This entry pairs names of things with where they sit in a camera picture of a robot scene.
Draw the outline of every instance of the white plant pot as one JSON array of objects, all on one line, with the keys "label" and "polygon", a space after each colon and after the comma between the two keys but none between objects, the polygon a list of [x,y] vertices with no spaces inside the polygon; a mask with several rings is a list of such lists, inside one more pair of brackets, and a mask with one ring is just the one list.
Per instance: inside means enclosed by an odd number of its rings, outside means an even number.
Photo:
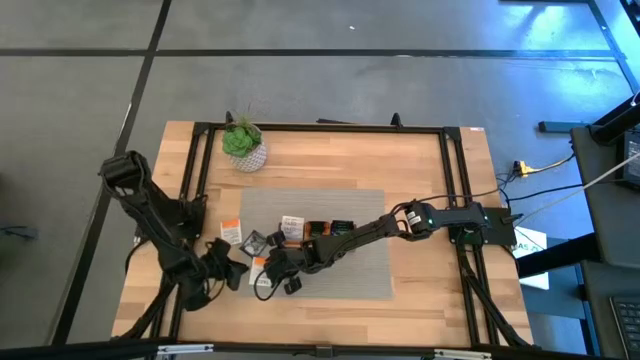
[{"label": "white plant pot", "polygon": [[238,157],[229,155],[229,160],[231,160],[231,163],[236,169],[242,172],[254,172],[260,169],[267,161],[267,146],[264,144],[264,137],[262,138],[262,143],[247,156]]}]

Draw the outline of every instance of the yellow connector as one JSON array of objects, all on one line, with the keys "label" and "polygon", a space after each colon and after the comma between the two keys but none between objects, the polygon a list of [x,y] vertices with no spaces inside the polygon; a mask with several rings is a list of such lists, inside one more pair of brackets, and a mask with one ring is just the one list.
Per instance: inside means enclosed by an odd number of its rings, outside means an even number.
[{"label": "yellow connector", "polygon": [[520,177],[523,177],[523,178],[527,177],[527,176],[529,176],[529,174],[537,171],[537,169],[534,169],[532,167],[527,166],[527,164],[525,164],[523,160],[514,161],[513,170],[514,170],[516,175],[518,175]]}]

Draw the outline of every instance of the desk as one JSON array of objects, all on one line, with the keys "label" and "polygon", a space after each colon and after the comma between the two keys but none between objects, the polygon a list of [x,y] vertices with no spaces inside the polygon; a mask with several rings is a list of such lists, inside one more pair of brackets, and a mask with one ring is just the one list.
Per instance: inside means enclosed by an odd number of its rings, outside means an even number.
[{"label": "desk", "polygon": [[[153,180],[170,197],[176,198],[179,193],[193,126],[191,122],[169,122],[165,128]],[[495,189],[484,130],[462,128],[461,135],[472,192]],[[222,152],[221,138],[216,133],[207,177],[204,239],[220,235],[221,220],[239,215],[245,187],[380,189],[385,194],[386,211],[399,202],[446,193],[435,135],[264,131],[267,163],[251,174],[233,169]],[[449,148],[451,163],[455,164],[456,193],[461,194],[453,142]],[[200,162],[201,157],[197,157],[195,168]],[[497,193],[477,200],[485,206],[500,206]],[[445,199],[432,204],[437,208],[447,206]],[[273,298],[260,302],[225,289],[205,308],[182,315],[178,338],[204,342],[469,346],[460,275],[447,230],[416,243],[390,239],[388,246],[392,300]],[[246,255],[234,247],[230,257],[240,256]],[[492,298],[519,335],[531,342],[513,259],[497,246],[485,246],[484,256]],[[156,251],[145,245],[131,260],[114,335],[128,330],[142,314],[155,296],[160,278]],[[171,311],[168,306],[161,334],[167,334]],[[487,342],[477,300],[476,315],[481,339]]]},{"label": "desk", "polygon": [[592,261],[580,263],[586,299],[602,356],[624,359],[625,352],[609,298],[640,294],[640,270],[621,268]]},{"label": "desk", "polygon": [[[591,139],[589,129],[572,129],[571,139],[583,183],[617,164],[615,146],[598,145]],[[587,189],[586,197],[595,232],[520,258],[521,277],[582,260],[640,268],[640,241],[636,241],[637,235],[634,238],[638,233],[640,193],[616,184],[601,184]]]}]

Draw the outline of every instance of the small package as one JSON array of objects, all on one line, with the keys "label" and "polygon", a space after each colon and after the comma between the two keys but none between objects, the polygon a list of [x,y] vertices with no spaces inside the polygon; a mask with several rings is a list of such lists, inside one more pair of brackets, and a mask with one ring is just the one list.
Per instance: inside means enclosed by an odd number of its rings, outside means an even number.
[{"label": "small package", "polygon": [[280,230],[287,240],[302,241],[304,238],[304,218],[285,215],[282,217]]},{"label": "small package", "polygon": [[304,224],[304,239],[311,240],[318,236],[330,235],[331,224],[326,221],[307,221]]},{"label": "small package", "polygon": [[356,224],[353,221],[346,220],[333,220],[331,222],[331,235],[338,236],[353,231],[356,228]]},{"label": "small package", "polygon": [[271,287],[271,280],[269,280],[266,273],[262,272],[264,270],[264,263],[266,260],[266,258],[258,256],[253,258],[253,261],[251,262],[251,273],[249,274],[249,285],[253,286],[258,275],[262,273],[262,275],[260,275],[260,279],[258,279],[257,285]]},{"label": "small package", "polygon": [[259,232],[253,230],[249,236],[240,245],[240,250],[245,254],[256,257],[262,253],[262,250],[267,247],[267,238]]},{"label": "small package", "polygon": [[231,245],[240,244],[242,242],[240,219],[221,221],[220,237]]}]

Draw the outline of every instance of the keyboard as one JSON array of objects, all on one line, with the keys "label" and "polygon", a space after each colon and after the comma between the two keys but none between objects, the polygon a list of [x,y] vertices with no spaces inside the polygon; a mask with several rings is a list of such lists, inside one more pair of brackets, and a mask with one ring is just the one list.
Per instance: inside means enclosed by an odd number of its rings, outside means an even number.
[{"label": "keyboard", "polygon": [[640,359],[640,296],[610,298],[627,359]]}]

